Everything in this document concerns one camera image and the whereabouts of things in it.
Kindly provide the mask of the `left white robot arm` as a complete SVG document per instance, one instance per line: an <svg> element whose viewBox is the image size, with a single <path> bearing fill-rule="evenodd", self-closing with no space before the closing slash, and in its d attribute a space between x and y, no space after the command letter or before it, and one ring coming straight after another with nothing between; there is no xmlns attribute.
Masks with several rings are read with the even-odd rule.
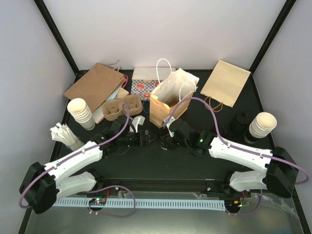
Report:
<svg viewBox="0 0 312 234"><path fill-rule="evenodd" d="M143 116L119 116L110 127L72 153L44 165L33 163L19 188L21 199L28 203L25 208L41 214L64 197L90 191L95 195L102 193L103 180L91 172L75 173L114 153L118 146L147 146L150 134L147 130L139 130L144 121Z"/></svg>

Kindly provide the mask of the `orange paper bag white handles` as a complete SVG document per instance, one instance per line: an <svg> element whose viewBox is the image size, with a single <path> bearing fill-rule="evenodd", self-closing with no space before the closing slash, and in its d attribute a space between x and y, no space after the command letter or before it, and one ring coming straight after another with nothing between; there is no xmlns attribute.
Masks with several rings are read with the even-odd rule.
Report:
<svg viewBox="0 0 312 234"><path fill-rule="evenodd" d="M196 92L199 78L181 68L176 71L171 70L164 81L160 80L158 71L156 76L159 85L150 95L149 120L156 127L161 128L166 117L173 114L177 119L187 110L190 102L182 101L191 98Z"/></svg>

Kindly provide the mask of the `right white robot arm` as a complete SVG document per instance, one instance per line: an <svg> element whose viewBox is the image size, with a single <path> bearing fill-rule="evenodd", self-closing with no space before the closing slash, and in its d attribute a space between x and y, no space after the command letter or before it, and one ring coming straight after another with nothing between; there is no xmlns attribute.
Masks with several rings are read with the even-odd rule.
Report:
<svg viewBox="0 0 312 234"><path fill-rule="evenodd" d="M248 167L247 172L227 172L221 183L226 196L246 190L267 190L279 197L292 197L298 169L283 162L290 155L281 147L271 151L221 140L215 133L197 132L186 122L174 118L160 128L158 138L164 150L181 146L194 156L208 153L213 158Z"/></svg>

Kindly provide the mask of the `single pulp cup carrier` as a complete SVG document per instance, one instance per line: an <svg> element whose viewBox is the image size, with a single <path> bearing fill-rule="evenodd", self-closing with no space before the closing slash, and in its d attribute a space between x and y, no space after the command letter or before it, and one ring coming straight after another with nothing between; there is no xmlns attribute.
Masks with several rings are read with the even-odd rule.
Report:
<svg viewBox="0 0 312 234"><path fill-rule="evenodd" d="M179 97L178 96L171 96L165 101L165 104L168 105L170 108L175 106L179 103Z"/></svg>

